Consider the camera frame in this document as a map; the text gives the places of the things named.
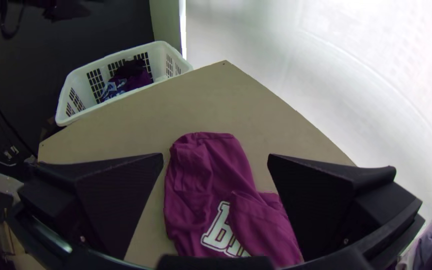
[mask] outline laundry basket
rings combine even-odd
[[[104,101],[102,92],[108,80],[126,61],[133,59],[145,61],[146,70],[153,83]],[[191,70],[193,67],[181,54],[164,41],[113,53],[69,73],[59,94],[56,124],[60,127],[67,126],[111,102]]]

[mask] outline black triangular block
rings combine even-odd
[[[391,166],[359,168],[276,154],[267,166],[306,261],[334,246],[356,196],[396,175]]]
[[[56,232],[72,240],[84,236],[86,244],[96,250],[124,259],[162,169],[163,155],[154,153],[77,164],[40,164],[35,173],[36,181],[75,195],[83,211],[83,215],[73,217],[72,231],[65,226],[54,228]],[[57,203],[47,198],[46,204]]]

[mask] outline magenta t-shirt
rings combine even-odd
[[[279,196],[256,191],[233,135],[189,133],[169,151],[164,219],[180,256],[268,256],[278,267],[303,262]]]

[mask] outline white curtain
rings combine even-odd
[[[186,0],[187,60],[229,60],[432,218],[432,0]]]

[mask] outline table surface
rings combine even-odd
[[[228,61],[156,84],[90,113],[39,145],[39,161],[70,164],[161,152],[159,175],[125,260],[155,267],[176,254],[163,216],[169,148],[192,132],[233,134],[259,191],[275,192],[267,169],[276,153],[344,165],[353,162],[301,114]]]

